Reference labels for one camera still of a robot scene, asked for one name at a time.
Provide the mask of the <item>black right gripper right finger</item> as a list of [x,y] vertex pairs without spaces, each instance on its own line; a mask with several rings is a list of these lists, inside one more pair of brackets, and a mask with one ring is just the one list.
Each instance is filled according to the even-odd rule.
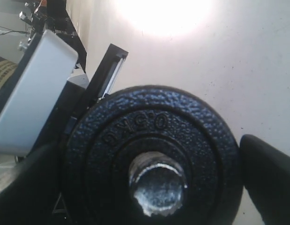
[[290,156],[253,135],[243,135],[244,185],[267,225],[290,225]]

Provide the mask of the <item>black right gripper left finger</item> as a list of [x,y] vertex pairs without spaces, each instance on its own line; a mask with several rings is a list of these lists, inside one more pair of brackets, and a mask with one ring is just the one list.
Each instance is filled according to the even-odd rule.
[[0,225],[69,225],[61,198],[60,151],[46,144],[0,177]]

